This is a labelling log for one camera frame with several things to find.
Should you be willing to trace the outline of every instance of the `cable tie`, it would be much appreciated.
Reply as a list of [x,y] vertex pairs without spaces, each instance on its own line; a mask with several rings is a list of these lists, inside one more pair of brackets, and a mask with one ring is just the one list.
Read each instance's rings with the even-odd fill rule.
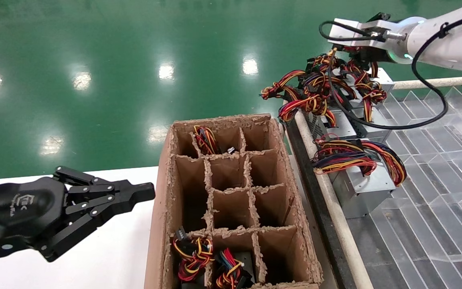
[[438,35],[440,39],[443,39],[445,36],[449,34],[448,31],[445,31],[445,27],[447,27],[448,24],[449,24],[448,22],[445,22],[444,24],[440,26],[440,34]]

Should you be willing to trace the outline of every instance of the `white table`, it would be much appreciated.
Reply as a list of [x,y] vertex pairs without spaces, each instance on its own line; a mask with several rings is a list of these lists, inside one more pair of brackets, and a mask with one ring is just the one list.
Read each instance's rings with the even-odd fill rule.
[[[158,167],[88,174],[156,185]],[[40,177],[0,179],[0,183],[27,183]],[[0,258],[0,289],[143,288],[153,203],[138,203],[132,212],[113,217],[53,263],[34,250]]]

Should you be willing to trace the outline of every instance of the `cardboard box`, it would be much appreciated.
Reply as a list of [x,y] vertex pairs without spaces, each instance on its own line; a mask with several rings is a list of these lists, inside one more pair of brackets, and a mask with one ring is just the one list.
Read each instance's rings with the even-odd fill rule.
[[[209,127],[219,155],[203,155],[194,125]],[[227,153],[234,147],[237,151]],[[180,261],[174,232],[213,241],[215,251],[249,251],[253,288],[318,288],[323,281],[279,124],[270,115],[177,121],[160,156],[152,214],[146,289],[177,289]],[[204,282],[216,287],[217,264]]]

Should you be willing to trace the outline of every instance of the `transparent plastic tray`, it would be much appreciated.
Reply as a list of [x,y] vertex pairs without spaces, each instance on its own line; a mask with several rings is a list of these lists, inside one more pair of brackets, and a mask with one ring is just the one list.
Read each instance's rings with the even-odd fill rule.
[[[376,288],[462,289],[462,93],[451,88],[446,97],[450,109],[440,121],[390,134],[408,177],[370,216],[349,220]],[[442,109],[434,92],[389,95],[377,107],[399,125]]]

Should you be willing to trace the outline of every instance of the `wire connector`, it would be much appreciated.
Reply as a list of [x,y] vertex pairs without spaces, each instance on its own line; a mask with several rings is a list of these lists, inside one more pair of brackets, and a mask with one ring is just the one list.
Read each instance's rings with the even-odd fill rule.
[[176,238],[178,238],[179,241],[188,241],[188,235],[186,234],[183,226],[179,227],[176,231]]

